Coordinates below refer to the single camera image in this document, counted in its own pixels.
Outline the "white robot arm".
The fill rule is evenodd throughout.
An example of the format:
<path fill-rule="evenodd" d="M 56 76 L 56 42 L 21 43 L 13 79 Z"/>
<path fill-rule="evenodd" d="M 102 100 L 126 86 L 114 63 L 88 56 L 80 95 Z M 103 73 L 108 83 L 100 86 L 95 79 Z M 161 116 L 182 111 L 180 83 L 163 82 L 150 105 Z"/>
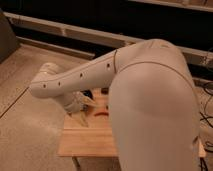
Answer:
<path fill-rule="evenodd" d="M 182 52 L 162 39 L 113 50 L 74 69 L 46 63 L 30 83 L 65 110 L 75 95 L 107 88 L 122 171 L 199 171 L 199 100 Z"/>

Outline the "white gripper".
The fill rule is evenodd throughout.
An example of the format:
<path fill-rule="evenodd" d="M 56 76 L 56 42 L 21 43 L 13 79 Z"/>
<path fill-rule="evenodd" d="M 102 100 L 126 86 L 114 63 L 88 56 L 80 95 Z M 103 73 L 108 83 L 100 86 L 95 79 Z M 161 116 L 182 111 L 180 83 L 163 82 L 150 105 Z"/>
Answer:
<path fill-rule="evenodd" d="M 77 113 L 83 110 L 85 105 L 92 107 L 98 106 L 98 104 L 93 99 L 85 96 L 82 92 L 74 92 L 65 95 L 64 109 L 68 113 Z M 79 115 L 82 126 L 89 127 L 85 112 L 81 111 Z"/>

